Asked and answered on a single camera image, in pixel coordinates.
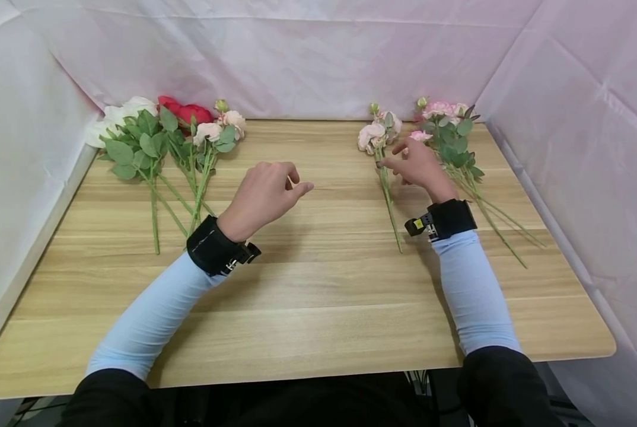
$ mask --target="wood grain tabletop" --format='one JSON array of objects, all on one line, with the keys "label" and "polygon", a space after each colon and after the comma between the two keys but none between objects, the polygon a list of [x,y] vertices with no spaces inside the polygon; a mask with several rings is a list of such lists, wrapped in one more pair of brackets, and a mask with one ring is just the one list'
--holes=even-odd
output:
[{"label": "wood grain tabletop", "polygon": [[[405,220],[426,194],[392,180],[400,254],[372,157],[356,147],[363,122],[251,121],[220,157],[206,201],[222,212],[247,168],[292,161],[315,189],[252,242],[263,251],[194,307],[149,375],[153,387],[264,381],[457,366],[457,347],[426,238]],[[547,242],[536,247],[497,220],[524,269],[473,206],[482,246],[534,361],[606,356],[615,342],[484,126],[470,149],[486,198]],[[0,399],[69,394],[122,311],[182,252],[184,237],[158,206],[153,253],[146,184],[95,161],[0,335]],[[167,162],[165,175],[193,199]],[[186,222],[169,190],[161,193]]]}]

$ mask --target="left hand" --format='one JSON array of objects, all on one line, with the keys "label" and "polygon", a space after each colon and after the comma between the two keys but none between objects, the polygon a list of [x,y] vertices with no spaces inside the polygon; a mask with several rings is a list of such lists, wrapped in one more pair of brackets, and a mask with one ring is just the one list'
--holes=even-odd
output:
[{"label": "left hand", "polygon": [[231,241],[247,241],[261,227],[285,215],[313,189],[311,183],[300,183],[300,173],[291,162],[257,163],[247,170],[233,201],[216,224]]}]

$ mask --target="finger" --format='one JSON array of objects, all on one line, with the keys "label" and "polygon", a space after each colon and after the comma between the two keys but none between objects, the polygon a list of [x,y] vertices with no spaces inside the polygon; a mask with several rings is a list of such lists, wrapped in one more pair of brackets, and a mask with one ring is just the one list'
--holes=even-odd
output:
[{"label": "finger", "polygon": [[280,162],[280,165],[283,166],[283,170],[286,171],[286,174],[290,177],[293,183],[297,184],[300,182],[300,172],[297,171],[295,163]]},{"label": "finger", "polygon": [[295,185],[295,188],[292,190],[289,190],[288,194],[291,195],[292,199],[296,203],[303,195],[305,195],[306,193],[309,193],[313,189],[314,189],[314,184],[307,183],[305,181],[305,183],[300,183]]},{"label": "finger", "polygon": [[404,161],[403,160],[395,160],[392,157],[383,158],[382,162],[380,162],[381,166],[387,167],[387,169],[391,170],[401,170],[403,169]]},{"label": "finger", "polygon": [[409,139],[405,139],[404,141],[401,141],[399,144],[395,145],[394,148],[392,148],[392,154],[399,154],[399,152],[405,148],[407,148],[409,146]]}]

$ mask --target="cable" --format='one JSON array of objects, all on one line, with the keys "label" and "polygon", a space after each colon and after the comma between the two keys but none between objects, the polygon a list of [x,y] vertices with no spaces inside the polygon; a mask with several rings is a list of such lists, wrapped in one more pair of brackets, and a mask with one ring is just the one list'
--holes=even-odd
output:
[{"label": "cable", "polygon": [[52,404],[52,405],[48,405],[48,406],[43,406],[43,408],[36,408],[36,409],[25,409],[22,412],[16,412],[15,415],[19,415],[20,418],[17,419],[17,421],[12,424],[12,427],[17,427],[17,425],[22,422],[22,419],[24,419],[24,416],[30,412],[36,412],[37,410],[44,410],[44,409],[50,409],[50,408],[59,408],[59,406],[66,406],[66,403],[58,403],[58,404]]}]

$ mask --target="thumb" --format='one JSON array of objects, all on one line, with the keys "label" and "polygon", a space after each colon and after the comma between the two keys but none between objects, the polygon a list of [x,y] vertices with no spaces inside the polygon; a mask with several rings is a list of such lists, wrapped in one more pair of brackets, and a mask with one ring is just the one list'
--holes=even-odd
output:
[{"label": "thumb", "polygon": [[378,166],[379,167],[387,167],[387,169],[391,169],[393,171],[399,171],[399,170],[403,169],[404,161],[403,160],[397,160],[397,159],[392,158],[392,157],[385,157],[385,158],[383,158],[382,161],[380,161]]},{"label": "thumb", "polygon": [[289,193],[292,194],[292,198],[295,199],[295,201],[297,201],[303,195],[305,195],[306,193],[309,193],[313,189],[314,189],[314,184],[312,183],[300,183],[295,185],[295,188],[293,188],[292,190],[289,190]]}]

